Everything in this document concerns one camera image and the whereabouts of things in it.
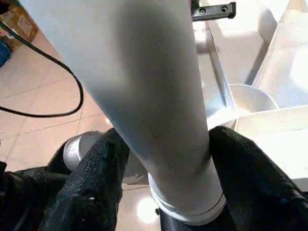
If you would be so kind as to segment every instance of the black cable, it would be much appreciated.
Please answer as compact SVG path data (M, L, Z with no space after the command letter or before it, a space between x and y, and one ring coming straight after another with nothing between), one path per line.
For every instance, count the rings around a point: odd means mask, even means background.
M71 71L71 69L69 69L68 66L66 66L64 63L60 62L59 60L53 58L52 56L46 54L45 52L43 52L42 50L40 50L39 48L33 46L31 43L27 42L26 40L24 40L22 37L20 37L18 34L14 33L11 29L9 29L3 22L0 21L0 26L5 29L7 32L9 32L10 35L12 35L15 39L19 40L20 42L22 42L23 44L25 44L27 47L31 48L32 50L36 51L37 53L43 55L44 57L46 57L47 59L53 61L54 63L58 64L59 66L61 66L63 69L65 69L66 71L68 71L73 78L75 79L78 88L79 88L79 92L80 92L80 101L79 101L79 105L72 111L70 112L66 112L66 113L59 113L59 114L50 114L50 115L37 115L37 114L30 114L30 113L25 113L25 112L19 112L19 111L15 111L9 108L5 108L5 107L1 107L0 106L0 110L5 111L5 112L9 112L9 113L13 113L16 115L20 115L20 116L27 116L27 117L34 117L34 118L52 118L52 117L62 117L62 116L69 116L75 112L77 112L83 105L83 89L82 89L82 85L79 82L79 80L76 78L76 76L74 75L74 73Z

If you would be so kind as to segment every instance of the tiled floor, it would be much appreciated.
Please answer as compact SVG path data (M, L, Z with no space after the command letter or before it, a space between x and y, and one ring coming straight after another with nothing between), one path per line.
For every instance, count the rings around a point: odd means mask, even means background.
M33 42L60 59L43 34ZM77 106L79 92L75 81L62 68L21 47L0 69L0 105L15 110L51 114ZM7 170L16 171L46 165L67 139L89 131L110 129L107 117L85 92L82 109L60 118L25 118L0 111L0 160ZM148 186L123 184L117 230L160 230L156 206Z

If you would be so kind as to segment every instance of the metal bracket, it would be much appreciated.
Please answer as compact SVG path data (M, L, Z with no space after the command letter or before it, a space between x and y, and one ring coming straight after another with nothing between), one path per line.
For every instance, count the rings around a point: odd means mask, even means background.
M207 21L220 18L234 18L236 15L236 2L229 4L195 7L192 5L192 20Z

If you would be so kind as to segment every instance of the silver metal cylinder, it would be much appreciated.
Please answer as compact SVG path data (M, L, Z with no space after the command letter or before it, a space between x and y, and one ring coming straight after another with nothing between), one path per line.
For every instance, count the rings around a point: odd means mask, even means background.
M21 3L142 161L160 207L189 224L215 219L224 198L189 1Z

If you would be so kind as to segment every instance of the blue object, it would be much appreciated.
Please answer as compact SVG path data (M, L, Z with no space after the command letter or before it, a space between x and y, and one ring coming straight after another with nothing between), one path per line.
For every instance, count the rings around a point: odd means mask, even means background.
M10 58L11 52L9 48L0 41L0 67L2 67L5 62Z

